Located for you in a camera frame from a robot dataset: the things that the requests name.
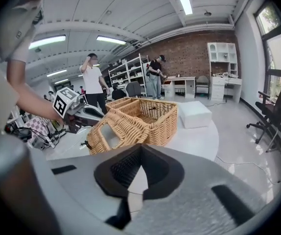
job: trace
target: black cap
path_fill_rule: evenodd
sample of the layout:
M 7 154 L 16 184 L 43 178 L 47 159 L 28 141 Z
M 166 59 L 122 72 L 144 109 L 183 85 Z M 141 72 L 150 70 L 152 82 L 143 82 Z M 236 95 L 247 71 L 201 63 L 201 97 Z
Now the black cap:
M 159 58 L 161 58 L 162 62 L 166 62 L 164 55 L 160 55 Z

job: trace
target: window frame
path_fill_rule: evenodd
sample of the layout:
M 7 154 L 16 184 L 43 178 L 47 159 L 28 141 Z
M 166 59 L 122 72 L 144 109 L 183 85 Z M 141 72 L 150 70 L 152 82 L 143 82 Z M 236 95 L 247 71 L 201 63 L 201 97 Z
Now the window frame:
M 261 31 L 261 25 L 259 24 L 259 17 L 258 16 L 269 5 L 274 7 L 274 10 L 276 11 L 277 16 L 279 17 L 279 20 L 281 22 L 281 12 L 271 0 L 265 0 L 263 2 L 263 4 L 261 5 L 261 7 L 254 13 L 255 21 L 257 23 L 257 26 L 258 26 L 258 29 L 259 29 L 259 32 L 260 32 L 260 35 L 261 35 L 263 52 L 264 52 L 264 60 L 265 60 L 265 78 L 264 78 L 264 87 L 263 87 L 264 93 L 268 93 L 268 87 L 269 87 L 269 84 L 270 84 L 270 81 L 271 81 L 271 76 L 267 75 L 267 71 L 268 71 L 268 68 L 270 66 L 270 59 L 269 59 L 269 54 L 268 54 L 268 43 L 267 43 L 267 41 L 269 39 L 272 39 L 276 36 L 281 35 L 281 24 L 278 27 L 270 30 L 268 33 L 266 33 L 264 35 L 262 35 L 262 33 L 261 33 L 262 32 Z

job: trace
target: man in black shirt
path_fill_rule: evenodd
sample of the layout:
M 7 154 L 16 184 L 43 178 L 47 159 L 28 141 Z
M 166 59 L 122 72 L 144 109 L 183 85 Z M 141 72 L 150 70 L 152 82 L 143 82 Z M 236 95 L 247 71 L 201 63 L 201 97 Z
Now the man in black shirt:
M 126 93 L 123 92 L 122 90 L 118 89 L 116 84 L 113 85 L 113 90 L 114 91 L 112 92 L 112 98 L 114 100 L 121 99 L 126 96 Z
M 161 72 L 162 62 L 165 62 L 164 55 L 160 55 L 157 59 L 152 60 L 148 68 L 150 71 L 150 81 L 153 89 L 153 96 L 152 96 L 153 100 L 163 99 L 163 97 L 161 97 L 161 79 L 160 79 L 160 76 L 163 76 Z

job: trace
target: window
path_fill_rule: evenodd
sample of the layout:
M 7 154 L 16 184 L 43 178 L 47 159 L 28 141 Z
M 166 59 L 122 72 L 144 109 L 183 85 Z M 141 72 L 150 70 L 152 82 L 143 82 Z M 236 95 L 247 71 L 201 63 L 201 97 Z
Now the window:
M 255 15 L 265 52 L 266 71 L 281 70 L 281 14 L 276 6 L 267 1 Z M 281 77 L 265 77 L 264 92 L 270 95 L 272 103 L 277 101 L 281 91 Z

